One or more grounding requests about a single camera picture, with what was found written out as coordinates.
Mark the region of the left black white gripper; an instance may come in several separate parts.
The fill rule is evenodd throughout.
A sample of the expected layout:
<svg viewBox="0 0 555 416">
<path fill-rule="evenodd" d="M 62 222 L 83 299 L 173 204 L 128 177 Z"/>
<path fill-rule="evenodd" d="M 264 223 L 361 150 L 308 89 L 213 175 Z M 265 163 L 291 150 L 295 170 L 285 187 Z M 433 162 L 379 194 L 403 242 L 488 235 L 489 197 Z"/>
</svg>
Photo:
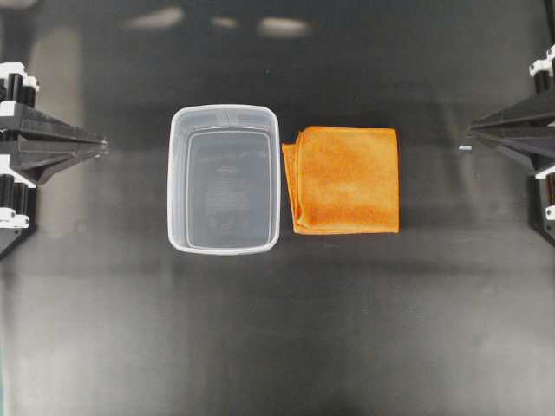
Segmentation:
<svg viewBox="0 0 555 416">
<path fill-rule="evenodd" d="M 108 149 L 102 136 L 34 109 L 39 91 L 22 63 L 1 64 L 1 257 L 34 230 L 36 185 Z"/>
</svg>

